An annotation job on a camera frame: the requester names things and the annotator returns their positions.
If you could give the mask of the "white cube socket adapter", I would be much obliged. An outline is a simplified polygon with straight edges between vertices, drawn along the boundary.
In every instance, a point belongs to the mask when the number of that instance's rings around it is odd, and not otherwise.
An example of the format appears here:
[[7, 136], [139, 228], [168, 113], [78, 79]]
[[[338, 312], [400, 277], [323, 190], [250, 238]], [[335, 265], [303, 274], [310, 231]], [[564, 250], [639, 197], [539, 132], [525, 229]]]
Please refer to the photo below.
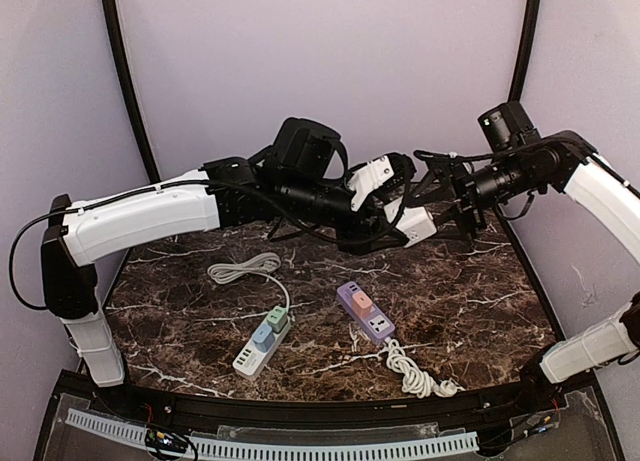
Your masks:
[[425, 207], [405, 207], [393, 234], [403, 240], [402, 247], [412, 247], [437, 233], [432, 214]]

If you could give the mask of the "pink plug adapter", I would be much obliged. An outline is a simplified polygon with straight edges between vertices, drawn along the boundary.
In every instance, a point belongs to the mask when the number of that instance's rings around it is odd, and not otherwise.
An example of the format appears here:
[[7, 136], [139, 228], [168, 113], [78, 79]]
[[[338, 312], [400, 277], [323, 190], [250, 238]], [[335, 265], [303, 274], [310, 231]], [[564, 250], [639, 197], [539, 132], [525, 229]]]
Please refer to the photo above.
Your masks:
[[371, 315], [373, 302], [364, 291], [357, 291], [352, 295], [351, 306], [357, 318], [366, 320]]

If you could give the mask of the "purple power strip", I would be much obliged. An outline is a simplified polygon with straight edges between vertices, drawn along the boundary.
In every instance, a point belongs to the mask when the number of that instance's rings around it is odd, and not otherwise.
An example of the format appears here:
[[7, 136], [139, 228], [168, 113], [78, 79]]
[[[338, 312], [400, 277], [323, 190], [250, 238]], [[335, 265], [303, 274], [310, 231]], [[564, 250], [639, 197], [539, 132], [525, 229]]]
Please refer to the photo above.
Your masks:
[[357, 291], [364, 291], [356, 282], [350, 281], [337, 288], [337, 300], [343, 309], [358, 324], [366, 336], [376, 345], [381, 345], [390, 341], [396, 327], [386, 314], [373, 302], [371, 315], [366, 320], [356, 317], [352, 310], [352, 295]]

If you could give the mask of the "green plug adapter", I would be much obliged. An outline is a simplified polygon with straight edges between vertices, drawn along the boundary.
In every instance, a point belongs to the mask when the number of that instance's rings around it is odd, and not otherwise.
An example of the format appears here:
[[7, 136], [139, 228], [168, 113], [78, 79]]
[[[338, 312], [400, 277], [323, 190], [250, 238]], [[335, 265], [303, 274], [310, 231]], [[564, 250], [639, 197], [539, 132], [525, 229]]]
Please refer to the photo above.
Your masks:
[[275, 334], [281, 333], [289, 321], [288, 309], [283, 306], [275, 306], [266, 316], [266, 323]]

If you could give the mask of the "blue plug adapter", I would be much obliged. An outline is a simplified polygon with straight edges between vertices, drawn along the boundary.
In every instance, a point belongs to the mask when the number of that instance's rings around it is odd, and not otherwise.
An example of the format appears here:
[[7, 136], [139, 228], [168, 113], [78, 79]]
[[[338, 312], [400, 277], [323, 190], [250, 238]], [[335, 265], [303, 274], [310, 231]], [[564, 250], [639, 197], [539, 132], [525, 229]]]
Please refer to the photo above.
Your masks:
[[275, 342], [272, 327], [269, 324], [261, 324], [252, 334], [252, 342], [258, 351], [269, 352]]

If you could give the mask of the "white power strip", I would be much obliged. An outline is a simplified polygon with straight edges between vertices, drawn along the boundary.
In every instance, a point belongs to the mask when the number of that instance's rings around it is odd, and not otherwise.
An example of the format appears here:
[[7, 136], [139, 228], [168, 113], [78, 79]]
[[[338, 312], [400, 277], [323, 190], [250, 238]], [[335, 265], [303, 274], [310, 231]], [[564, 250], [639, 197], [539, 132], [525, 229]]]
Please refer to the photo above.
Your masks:
[[232, 367], [234, 371], [244, 379], [255, 381], [262, 373], [265, 366], [271, 360], [277, 349], [282, 344], [286, 335], [291, 328], [291, 318], [281, 333], [275, 334], [275, 342], [267, 353], [262, 353], [256, 349], [252, 342], [252, 335], [246, 342], [244, 347], [233, 360]]

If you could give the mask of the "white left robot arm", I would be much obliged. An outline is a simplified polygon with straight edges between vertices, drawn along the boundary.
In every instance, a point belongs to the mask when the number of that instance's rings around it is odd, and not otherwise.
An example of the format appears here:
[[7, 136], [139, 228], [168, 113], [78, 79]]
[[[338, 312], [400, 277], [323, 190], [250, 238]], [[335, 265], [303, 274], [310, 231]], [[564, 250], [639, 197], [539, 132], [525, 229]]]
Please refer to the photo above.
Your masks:
[[69, 331], [100, 388], [125, 382], [124, 360], [97, 299], [96, 261], [129, 248], [194, 232], [217, 231], [281, 217], [341, 250], [370, 253], [384, 238], [409, 238], [400, 224], [408, 208], [413, 161], [389, 153], [337, 179], [323, 163], [286, 164], [264, 152], [204, 164], [168, 181], [92, 201], [54, 199], [48, 213], [24, 225], [8, 255], [11, 289], [18, 288], [19, 241], [46, 223], [40, 245], [44, 302]]

